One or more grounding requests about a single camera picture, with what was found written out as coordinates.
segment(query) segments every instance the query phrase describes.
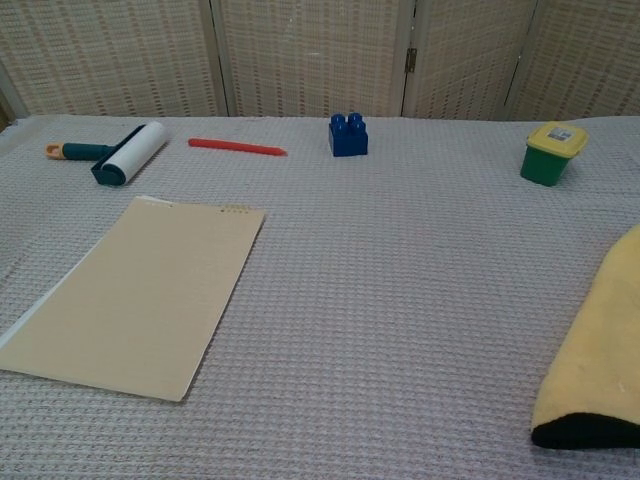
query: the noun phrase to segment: yellow cloth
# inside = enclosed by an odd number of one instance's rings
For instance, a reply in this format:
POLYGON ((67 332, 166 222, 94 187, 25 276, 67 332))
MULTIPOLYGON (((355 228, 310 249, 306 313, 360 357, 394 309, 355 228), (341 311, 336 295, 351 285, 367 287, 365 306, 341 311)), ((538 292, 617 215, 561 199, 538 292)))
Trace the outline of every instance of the yellow cloth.
POLYGON ((532 427, 572 413, 640 425, 640 225, 600 266, 542 382, 532 427))

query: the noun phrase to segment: lint roller handle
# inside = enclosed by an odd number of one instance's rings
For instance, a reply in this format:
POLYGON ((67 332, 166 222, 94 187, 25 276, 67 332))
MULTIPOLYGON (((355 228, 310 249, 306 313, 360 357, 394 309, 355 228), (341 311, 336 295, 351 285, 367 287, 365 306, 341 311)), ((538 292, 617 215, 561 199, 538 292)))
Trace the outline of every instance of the lint roller handle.
POLYGON ((45 148, 49 158, 57 160, 100 160, 113 150, 109 145, 91 143, 50 143, 45 148))

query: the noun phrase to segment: blue lego brick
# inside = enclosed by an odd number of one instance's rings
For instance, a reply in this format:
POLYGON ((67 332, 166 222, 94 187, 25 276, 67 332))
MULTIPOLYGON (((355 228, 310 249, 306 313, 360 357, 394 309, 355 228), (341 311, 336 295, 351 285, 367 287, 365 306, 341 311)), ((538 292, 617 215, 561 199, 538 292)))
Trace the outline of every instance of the blue lego brick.
POLYGON ((352 112, 348 121, 345 121, 341 113, 332 115, 329 123, 329 145, 334 157, 366 155, 369 136, 362 115, 352 112))

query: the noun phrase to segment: wicker screen panel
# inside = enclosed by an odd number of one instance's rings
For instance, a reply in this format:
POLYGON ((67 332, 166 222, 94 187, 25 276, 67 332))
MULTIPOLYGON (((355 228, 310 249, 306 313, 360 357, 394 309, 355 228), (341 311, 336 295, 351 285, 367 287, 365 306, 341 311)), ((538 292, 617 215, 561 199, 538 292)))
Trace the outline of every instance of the wicker screen panel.
POLYGON ((390 92, 401 1, 222 0, 237 113, 399 112, 390 92))
POLYGON ((511 118, 640 115, 640 1, 547 0, 511 118))
POLYGON ((215 115, 200 12, 198 0, 3 1, 0 60, 31 114, 215 115))
POLYGON ((9 125, 9 114, 7 114, 0 106, 0 132, 9 125))
POLYGON ((492 120, 526 37, 532 0, 427 0, 416 16, 415 73, 403 114, 492 120))

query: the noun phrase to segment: lego stud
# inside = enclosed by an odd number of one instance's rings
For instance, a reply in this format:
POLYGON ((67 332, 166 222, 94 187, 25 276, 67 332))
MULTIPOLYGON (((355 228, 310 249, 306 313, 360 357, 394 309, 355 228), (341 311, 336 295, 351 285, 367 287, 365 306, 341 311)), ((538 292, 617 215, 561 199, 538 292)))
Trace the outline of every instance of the lego stud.
POLYGON ((361 122, 362 121, 362 115, 360 115, 358 112, 351 112, 349 114, 349 125, 351 125, 354 122, 361 122))
POLYGON ((333 126, 333 135, 336 137, 345 136, 349 132, 349 125, 344 123, 344 117, 342 117, 341 123, 336 123, 333 126))
POLYGON ((344 122, 345 122, 344 115, 342 115, 341 113, 336 113, 331 116, 331 125, 337 125, 338 123, 344 123, 344 122))
POLYGON ((356 120, 349 125, 351 133, 354 135, 362 135, 367 131, 367 125, 362 120, 356 120))

